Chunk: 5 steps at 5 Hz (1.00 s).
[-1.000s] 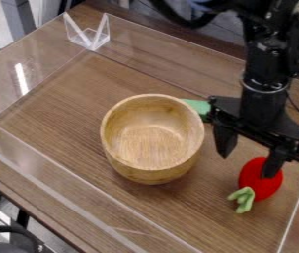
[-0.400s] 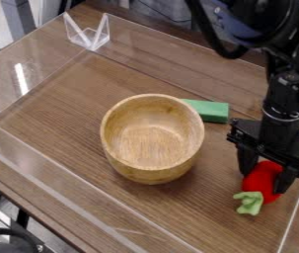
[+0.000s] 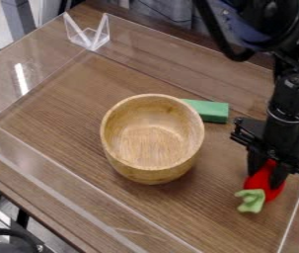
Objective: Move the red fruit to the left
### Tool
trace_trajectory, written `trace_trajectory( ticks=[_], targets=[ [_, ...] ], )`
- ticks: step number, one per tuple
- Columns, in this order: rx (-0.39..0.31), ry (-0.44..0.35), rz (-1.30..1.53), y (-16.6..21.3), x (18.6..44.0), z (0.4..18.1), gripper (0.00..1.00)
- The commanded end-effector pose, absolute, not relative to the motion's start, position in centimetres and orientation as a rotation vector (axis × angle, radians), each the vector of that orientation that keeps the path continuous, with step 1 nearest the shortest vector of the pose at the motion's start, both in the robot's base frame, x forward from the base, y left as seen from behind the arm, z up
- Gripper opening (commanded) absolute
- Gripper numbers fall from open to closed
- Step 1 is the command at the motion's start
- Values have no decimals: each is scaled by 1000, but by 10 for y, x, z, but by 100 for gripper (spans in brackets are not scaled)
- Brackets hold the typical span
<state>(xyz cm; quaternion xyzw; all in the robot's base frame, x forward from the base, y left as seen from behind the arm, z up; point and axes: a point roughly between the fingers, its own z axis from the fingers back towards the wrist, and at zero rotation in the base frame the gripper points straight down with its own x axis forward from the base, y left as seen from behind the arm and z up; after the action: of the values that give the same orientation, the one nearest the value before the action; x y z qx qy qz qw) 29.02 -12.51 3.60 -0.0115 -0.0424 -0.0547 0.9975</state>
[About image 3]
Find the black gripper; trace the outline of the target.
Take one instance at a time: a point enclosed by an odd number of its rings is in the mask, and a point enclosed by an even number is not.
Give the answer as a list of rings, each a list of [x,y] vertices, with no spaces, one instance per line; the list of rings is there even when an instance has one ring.
[[[231,140],[248,152],[248,175],[252,176],[267,159],[275,161],[268,185],[275,190],[288,174],[299,174],[299,119],[267,110],[266,120],[236,117]]]

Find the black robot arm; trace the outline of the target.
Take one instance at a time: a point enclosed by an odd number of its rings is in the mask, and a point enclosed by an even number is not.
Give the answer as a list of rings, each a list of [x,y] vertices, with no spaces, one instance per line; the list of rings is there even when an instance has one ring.
[[[272,55],[274,91],[263,121],[236,118],[231,139],[248,151],[248,174],[275,163],[266,185],[278,189],[299,174],[299,0],[219,0],[216,16],[208,0],[192,0],[223,55],[235,62],[262,51]]]

